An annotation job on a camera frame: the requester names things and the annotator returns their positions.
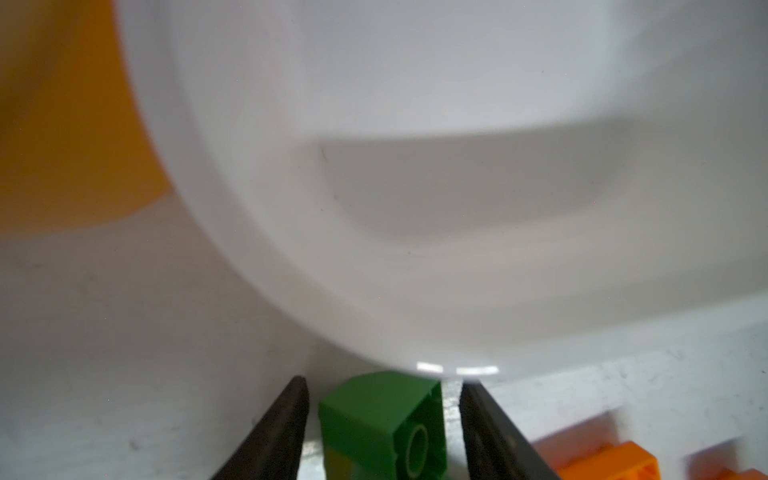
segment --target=white plastic bowl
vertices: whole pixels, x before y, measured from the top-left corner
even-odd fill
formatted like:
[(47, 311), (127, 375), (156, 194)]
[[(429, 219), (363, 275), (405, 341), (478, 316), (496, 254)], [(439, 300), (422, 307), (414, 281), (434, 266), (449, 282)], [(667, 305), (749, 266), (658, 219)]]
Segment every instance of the white plastic bowl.
[(764, 0), (119, 0), (215, 244), (300, 322), (527, 375), (768, 318)]

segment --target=white table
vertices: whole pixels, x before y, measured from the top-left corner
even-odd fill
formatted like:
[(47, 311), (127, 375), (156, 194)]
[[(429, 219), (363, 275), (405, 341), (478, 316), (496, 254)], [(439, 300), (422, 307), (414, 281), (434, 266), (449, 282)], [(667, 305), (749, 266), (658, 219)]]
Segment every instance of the white table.
[[(209, 478), (292, 375), (317, 400), (375, 369), (243, 282), (173, 195), (118, 222), (0, 246), (3, 479)], [(538, 447), (552, 461), (632, 439), (677, 480), (707, 449), (694, 470), (768, 472), (766, 372), (762, 325), (486, 386), (530, 439), (548, 437)], [(461, 478), (457, 393), (445, 383)], [(321, 475), (318, 438), (313, 410), (301, 478)]]

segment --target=lego stud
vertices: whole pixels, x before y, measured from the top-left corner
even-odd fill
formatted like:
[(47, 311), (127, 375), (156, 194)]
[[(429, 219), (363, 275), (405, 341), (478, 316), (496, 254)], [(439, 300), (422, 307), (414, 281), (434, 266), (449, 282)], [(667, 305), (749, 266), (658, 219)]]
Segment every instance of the lego stud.
[(406, 473), (410, 478), (418, 478), (427, 462), (427, 429), (420, 423), (409, 423), (405, 427), (411, 430), (406, 447)]

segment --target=green lego brick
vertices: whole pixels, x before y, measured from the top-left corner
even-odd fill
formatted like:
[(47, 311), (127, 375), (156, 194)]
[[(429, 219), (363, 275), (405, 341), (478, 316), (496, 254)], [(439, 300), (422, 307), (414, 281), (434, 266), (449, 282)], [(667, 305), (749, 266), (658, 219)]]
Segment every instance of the green lego brick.
[(319, 406), (328, 480), (439, 480), (440, 382), (397, 372), (350, 379)]

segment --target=yellow object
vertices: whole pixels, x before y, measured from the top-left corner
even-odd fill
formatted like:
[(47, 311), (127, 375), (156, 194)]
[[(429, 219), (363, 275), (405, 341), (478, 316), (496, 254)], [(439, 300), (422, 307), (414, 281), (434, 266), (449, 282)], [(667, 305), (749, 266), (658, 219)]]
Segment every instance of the yellow object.
[(28, 2), (0, 12), (0, 41), (15, 45), (0, 48), (0, 239), (113, 220), (170, 187), (134, 106), (111, 3)]

